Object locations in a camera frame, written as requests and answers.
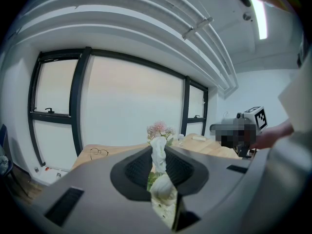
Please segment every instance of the black window frame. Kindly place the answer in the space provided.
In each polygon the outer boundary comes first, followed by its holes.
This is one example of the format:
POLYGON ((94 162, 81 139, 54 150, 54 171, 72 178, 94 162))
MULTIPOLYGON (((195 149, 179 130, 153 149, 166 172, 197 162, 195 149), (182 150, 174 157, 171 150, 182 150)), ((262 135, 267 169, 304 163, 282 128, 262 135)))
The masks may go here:
POLYGON ((187 123, 203 122, 202 135, 205 134, 206 119, 207 119, 207 106, 208 106, 207 105, 208 88, 190 79, 190 77, 188 76, 185 76, 170 68, 164 67, 160 64, 154 63, 152 61, 149 61, 143 58, 135 57, 135 56, 124 54, 124 53, 114 52, 114 51, 92 49, 91 47, 85 47, 84 49, 56 50, 56 51, 50 51, 50 52, 45 52, 45 53, 40 52, 37 58, 35 67, 32 72, 31 80, 30 80, 27 109, 28 109, 28 125, 29 125, 30 137, 31 137, 31 141, 35 150, 36 157, 41 166, 45 166, 45 162, 41 160, 41 157, 39 154, 39 149, 38 149, 35 131, 34 131, 33 120, 71 125, 72 133, 73 133, 73 141, 74 141, 74 146, 75 146, 77 156, 79 156, 79 154, 81 153, 83 149, 82 139, 81 139, 81 126, 80 126, 81 91, 82 91, 85 71, 86 71, 90 56, 109 57, 109 58, 115 58, 115 59, 134 62, 134 63, 144 65, 153 69, 157 69, 169 75, 185 80, 181 133, 184 135, 186 134, 187 123), (52 114, 48 112, 45 113, 45 112, 34 111, 37 83, 38 83, 40 68, 42 64, 47 63, 47 62, 52 62, 52 61, 70 60, 70 59, 77 59, 78 62, 75 67, 71 90, 70 90, 69 114, 68 115, 56 114, 56 113, 52 114), (204 91, 204 101, 205 101, 204 118, 188 118, 190 86, 194 86, 204 91))

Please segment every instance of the window handle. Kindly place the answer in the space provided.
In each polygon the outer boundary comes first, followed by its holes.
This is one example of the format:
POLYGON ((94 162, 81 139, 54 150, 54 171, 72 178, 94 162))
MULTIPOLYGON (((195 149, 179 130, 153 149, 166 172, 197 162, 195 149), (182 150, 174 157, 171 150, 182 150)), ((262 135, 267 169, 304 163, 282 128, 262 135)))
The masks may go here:
POLYGON ((54 114, 54 111, 52 111, 52 107, 47 107, 45 110, 47 110, 47 109, 50 109, 50 110, 48 111, 48 113, 54 114))

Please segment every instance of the person's hand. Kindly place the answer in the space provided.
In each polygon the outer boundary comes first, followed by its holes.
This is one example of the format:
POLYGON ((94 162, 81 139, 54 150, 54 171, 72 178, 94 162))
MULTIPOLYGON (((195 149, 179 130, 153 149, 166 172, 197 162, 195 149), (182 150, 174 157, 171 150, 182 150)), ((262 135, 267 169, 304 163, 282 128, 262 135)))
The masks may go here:
POLYGON ((270 148, 282 137, 282 130, 279 127, 271 127, 263 130, 262 134, 257 136, 256 142, 250 146, 250 149, 270 148))

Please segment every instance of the ceiling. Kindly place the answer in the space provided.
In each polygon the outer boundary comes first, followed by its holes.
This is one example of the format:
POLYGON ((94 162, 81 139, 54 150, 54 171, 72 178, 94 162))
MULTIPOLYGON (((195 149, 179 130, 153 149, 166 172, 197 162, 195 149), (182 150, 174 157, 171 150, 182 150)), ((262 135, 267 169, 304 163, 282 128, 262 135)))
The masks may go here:
POLYGON ((268 38, 260 40, 253 7, 239 0, 188 0, 214 19, 237 73, 265 69, 295 69, 302 29, 296 15, 265 4, 268 38), (249 12, 251 20, 243 14, 249 12))

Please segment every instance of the chair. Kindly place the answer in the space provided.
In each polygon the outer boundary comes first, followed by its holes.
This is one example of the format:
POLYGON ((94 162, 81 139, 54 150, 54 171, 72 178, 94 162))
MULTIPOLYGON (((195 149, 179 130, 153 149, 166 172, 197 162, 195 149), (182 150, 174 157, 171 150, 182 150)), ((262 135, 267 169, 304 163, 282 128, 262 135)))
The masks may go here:
POLYGON ((21 188, 21 190, 28 196, 27 192, 24 190, 24 188, 21 186, 17 178, 15 177, 13 173, 13 162, 12 162, 12 157, 9 149, 9 143, 8 143, 8 134, 7 134, 7 129, 6 126, 3 124, 1 129, 0 129, 0 145, 4 149, 4 152, 6 156, 9 159, 8 162, 8 169, 6 170, 5 174, 2 175, 3 178, 6 178, 9 176, 9 174, 12 176, 12 179, 15 181, 15 183, 21 188))

